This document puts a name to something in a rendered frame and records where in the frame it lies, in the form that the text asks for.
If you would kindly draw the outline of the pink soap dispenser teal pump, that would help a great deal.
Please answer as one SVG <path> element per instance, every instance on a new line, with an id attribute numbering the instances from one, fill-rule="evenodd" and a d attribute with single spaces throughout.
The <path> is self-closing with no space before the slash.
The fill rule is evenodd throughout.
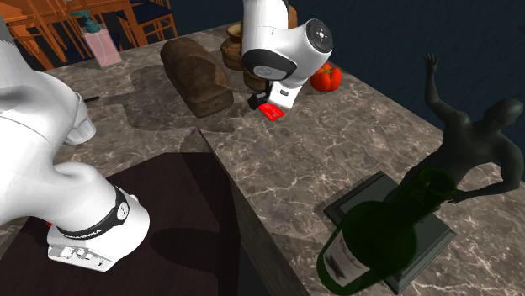
<path id="1" fill-rule="evenodd" d="M 82 37 L 101 69 L 123 63 L 110 32 L 104 24 L 98 24 L 91 19 L 88 9 L 72 12 L 70 15 L 84 18 L 85 25 L 82 27 Z"/>

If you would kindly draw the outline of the brown bread loaf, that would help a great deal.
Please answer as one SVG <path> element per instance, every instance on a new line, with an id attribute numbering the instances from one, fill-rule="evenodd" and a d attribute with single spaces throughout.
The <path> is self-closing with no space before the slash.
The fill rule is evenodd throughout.
<path id="1" fill-rule="evenodd" d="M 167 77 L 195 117 L 217 114 L 234 103 L 223 66 L 197 41 L 169 40 L 160 56 Z"/>

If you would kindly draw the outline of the orange wooden chair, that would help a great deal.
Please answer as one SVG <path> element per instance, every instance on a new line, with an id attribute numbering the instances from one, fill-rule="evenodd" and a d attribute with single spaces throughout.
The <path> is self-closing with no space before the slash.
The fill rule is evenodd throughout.
<path id="1" fill-rule="evenodd" d="M 145 37 L 155 34 L 158 40 L 165 40 L 164 30 L 166 29 L 171 29 L 174 37 L 178 37 L 170 0 L 130 0 L 130 6 L 138 25 L 145 33 Z M 135 33 L 133 33 L 130 22 L 125 16 L 125 11 L 119 10 L 115 15 L 118 17 L 128 41 L 137 47 Z M 145 32 L 144 28 L 149 25 L 153 26 L 152 31 Z"/>

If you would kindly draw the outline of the red flat card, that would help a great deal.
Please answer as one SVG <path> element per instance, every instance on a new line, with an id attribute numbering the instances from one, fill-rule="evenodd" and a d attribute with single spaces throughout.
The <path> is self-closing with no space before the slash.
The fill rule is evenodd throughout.
<path id="1" fill-rule="evenodd" d="M 270 121 L 280 119 L 284 116 L 284 112 L 276 105 L 271 103 L 264 103 L 258 107 L 258 110 L 262 112 Z"/>

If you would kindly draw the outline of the red tomato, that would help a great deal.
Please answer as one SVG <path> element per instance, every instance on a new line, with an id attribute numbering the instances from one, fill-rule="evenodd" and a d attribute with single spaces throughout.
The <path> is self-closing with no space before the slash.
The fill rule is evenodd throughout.
<path id="1" fill-rule="evenodd" d="M 342 72 L 336 66 L 325 63 L 309 79 L 310 85 L 319 92 L 332 92 L 338 89 Z"/>

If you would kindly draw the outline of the dark grey human figure statue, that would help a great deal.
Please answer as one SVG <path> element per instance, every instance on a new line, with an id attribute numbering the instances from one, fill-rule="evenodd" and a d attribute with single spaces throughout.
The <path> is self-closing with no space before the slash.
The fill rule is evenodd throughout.
<path id="1" fill-rule="evenodd" d="M 503 98 L 489 107 L 478 121 L 445 103 L 438 95 L 435 74 L 438 59 L 428 53 L 424 99 L 430 109 L 444 122 L 442 144 L 415 165 L 382 200 L 392 201 L 400 191 L 424 168 L 446 172 L 456 185 L 455 193 L 444 202 L 458 204 L 470 198 L 502 194 L 520 186 L 524 164 L 521 149 L 509 140 L 502 129 L 513 124 L 522 114 L 523 104 L 513 98 Z M 501 164 L 501 181 L 473 191 L 458 188 L 465 175 L 474 167 L 487 162 Z"/>

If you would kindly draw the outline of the green wine bottle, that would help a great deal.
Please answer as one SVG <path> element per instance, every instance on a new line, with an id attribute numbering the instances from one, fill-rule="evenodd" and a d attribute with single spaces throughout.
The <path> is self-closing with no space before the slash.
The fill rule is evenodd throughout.
<path id="1" fill-rule="evenodd" d="M 353 295 L 386 282 L 400 293 L 456 236 L 434 210 L 456 191 L 452 178 L 424 168 L 390 202 L 392 180 L 378 172 L 349 198 L 325 210 L 336 225 L 321 249 L 316 271 L 336 295 Z"/>

